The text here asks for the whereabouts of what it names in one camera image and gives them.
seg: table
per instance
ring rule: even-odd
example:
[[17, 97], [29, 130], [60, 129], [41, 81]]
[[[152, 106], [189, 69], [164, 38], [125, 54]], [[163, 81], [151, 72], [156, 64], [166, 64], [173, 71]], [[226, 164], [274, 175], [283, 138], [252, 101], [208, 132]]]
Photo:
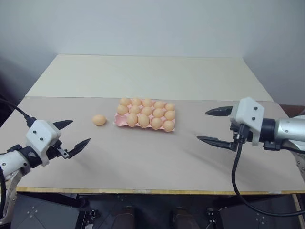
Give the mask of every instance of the table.
[[[147, 78], [144, 69], [148, 66], [154, 67], [147, 71], [150, 76]], [[179, 68], [177, 75], [173, 75], [175, 68]], [[195, 70], [189, 71], [188, 78], [183, 78], [190, 68]], [[144, 84], [142, 75], [152, 82], [151, 86]], [[130, 90], [120, 83], [122, 80], [127, 83], [128, 79], [136, 82], [137, 87]], [[169, 82], [173, 85], [165, 91]], [[203, 84], [204, 90], [198, 86], [203, 82], [209, 82]], [[215, 92], [211, 85], [217, 82], [220, 90]], [[244, 82], [246, 89], [238, 82]], [[154, 88], [157, 85], [161, 85], [162, 90], [156, 91]], [[181, 91], [182, 85], [186, 85], [184, 91]], [[172, 101], [177, 106], [175, 132], [113, 125], [118, 98], [123, 97], [125, 92], [127, 96], [124, 97], [162, 98], [167, 102], [175, 98]], [[209, 146], [196, 136], [214, 136], [230, 141], [229, 119], [206, 116], [204, 112], [232, 105], [236, 102], [231, 100], [247, 95], [262, 101], [265, 117], [286, 117], [241, 59], [58, 55], [20, 107], [38, 119], [54, 122], [74, 120], [62, 130], [64, 148], [71, 149], [88, 137], [92, 139], [74, 158], [56, 158], [46, 167], [33, 169], [23, 177], [17, 190], [234, 194], [230, 172], [235, 153]], [[94, 126], [91, 117], [95, 114], [105, 115], [108, 123], [102, 127]], [[0, 139], [5, 139], [0, 150], [4, 152], [12, 145], [22, 143], [20, 141], [26, 131], [22, 117], [13, 112], [0, 129]], [[261, 145], [254, 147], [250, 143], [244, 146], [236, 179], [243, 194], [297, 193], [305, 190], [290, 152], [264, 151]]]

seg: brown egg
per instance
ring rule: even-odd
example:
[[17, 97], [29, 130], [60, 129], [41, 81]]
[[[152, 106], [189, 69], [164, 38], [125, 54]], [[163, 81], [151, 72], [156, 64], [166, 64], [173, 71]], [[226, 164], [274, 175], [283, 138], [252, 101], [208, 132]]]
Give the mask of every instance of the brown egg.
[[152, 106], [153, 102], [150, 99], [144, 99], [143, 102], [142, 102], [142, 105], [143, 106]]
[[152, 128], [157, 130], [162, 126], [162, 120], [160, 118], [153, 118], [151, 120]]
[[126, 106], [119, 105], [117, 111], [119, 115], [124, 115], [128, 112], [128, 108]]
[[146, 128], [149, 125], [149, 122], [150, 122], [149, 117], [147, 117], [144, 114], [140, 115], [138, 120], [139, 120], [140, 126], [143, 127], [143, 128]]
[[165, 105], [165, 109], [168, 110], [168, 111], [174, 111], [176, 109], [176, 105], [175, 104], [166, 104]]
[[175, 111], [167, 111], [167, 112], [165, 112], [164, 117], [165, 117], [167, 120], [173, 120], [173, 119], [175, 119], [175, 117], [176, 117], [176, 112], [175, 112]]
[[164, 102], [162, 101], [157, 101], [153, 105], [155, 108], [163, 108], [164, 107]]
[[141, 99], [134, 98], [134, 99], [132, 100], [132, 105], [136, 105], [136, 106], [142, 105]]
[[141, 110], [141, 114], [150, 116], [153, 113], [153, 110], [150, 107], [143, 107]]
[[129, 104], [131, 104], [132, 101], [130, 99], [125, 99], [125, 98], [122, 98], [120, 100], [120, 105], [123, 105], [123, 106], [128, 106]]
[[138, 123], [138, 116], [134, 113], [131, 113], [127, 116], [126, 122], [128, 126], [134, 127]]
[[164, 110], [162, 110], [161, 108], [156, 108], [152, 114], [156, 118], [161, 118], [164, 115]]
[[138, 113], [140, 113], [141, 109], [137, 106], [137, 105], [133, 105], [130, 109], [129, 109], [129, 113], [135, 113], [136, 115]]
[[105, 116], [98, 114], [92, 118], [92, 121], [95, 125], [104, 125], [107, 119], [105, 118]]
[[173, 128], [175, 127], [175, 123], [173, 123], [173, 121], [166, 120], [163, 123], [163, 127], [164, 127], [165, 131], [169, 132], [169, 131], [173, 130]]

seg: egg carton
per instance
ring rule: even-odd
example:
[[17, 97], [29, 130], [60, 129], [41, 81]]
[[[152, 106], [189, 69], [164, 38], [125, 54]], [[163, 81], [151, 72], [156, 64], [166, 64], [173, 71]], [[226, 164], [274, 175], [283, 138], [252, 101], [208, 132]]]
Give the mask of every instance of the egg carton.
[[[151, 100], [151, 101], [152, 101], [152, 106], [150, 106], [150, 108], [152, 109], [152, 113], [153, 113], [154, 110], [156, 109], [156, 108], [154, 107], [154, 104], [155, 104], [156, 100]], [[164, 107], [162, 108], [162, 110], [164, 111], [164, 114], [167, 112], [167, 110], [165, 109], [166, 104], [167, 104], [167, 103], [164, 102]], [[129, 104], [129, 105], [127, 105], [126, 107], [128, 108], [128, 112], [125, 113], [124, 115], [120, 115], [119, 113], [116, 113], [116, 114], [115, 114], [115, 121], [114, 121], [114, 124], [116, 124], [117, 126], [125, 126], [125, 125], [129, 126], [129, 125], [127, 124], [127, 117], [128, 117], [129, 114], [130, 114], [130, 108], [132, 107], [132, 104]], [[141, 115], [141, 111], [142, 111], [142, 109], [144, 108], [144, 106], [141, 104], [141, 105], [139, 105], [138, 107], [140, 108], [140, 112], [137, 114], [137, 116], [138, 116], [138, 118], [139, 118], [140, 115]], [[162, 117], [160, 117], [160, 119], [162, 120], [162, 126], [159, 127], [159, 128], [157, 128], [157, 129], [154, 129], [154, 128], [152, 127], [152, 125], [151, 125], [151, 121], [152, 121], [153, 118], [155, 118], [155, 116], [153, 116], [153, 115], [151, 114], [151, 115], [148, 116], [148, 118], [149, 118], [149, 124], [148, 124], [146, 127], [142, 127], [138, 122], [137, 122], [134, 126], [131, 126], [131, 127], [140, 126], [140, 127], [143, 128], [143, 129], [151, 128], [151, 129], [153, 129], [153, 130], [161, 129], [161, 130], [166, 131], [165, 128], [163, 127], [164, 121], [167, 120], [167, 119], [164, 117], [164, 115], [163, 115]], [[173, 130], [170, 130], [170, 131], [168, 131], [168, 132], [171, 132], [171, 131], [174, 131], [174, 130], [175, 130], [176, 118], [174, 118], [174, 119], [171, 120], [171, 121], [174, 123], [174, 128], [173, 128]]]

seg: gray wall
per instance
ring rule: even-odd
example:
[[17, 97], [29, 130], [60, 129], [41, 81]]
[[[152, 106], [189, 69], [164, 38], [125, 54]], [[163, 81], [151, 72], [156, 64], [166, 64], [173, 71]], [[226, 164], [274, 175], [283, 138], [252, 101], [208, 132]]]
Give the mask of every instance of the gray wall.
[[57, 53], [244, 57], [305, 104], [304, 0], [0, 0], [0, 93], [20, 101]]

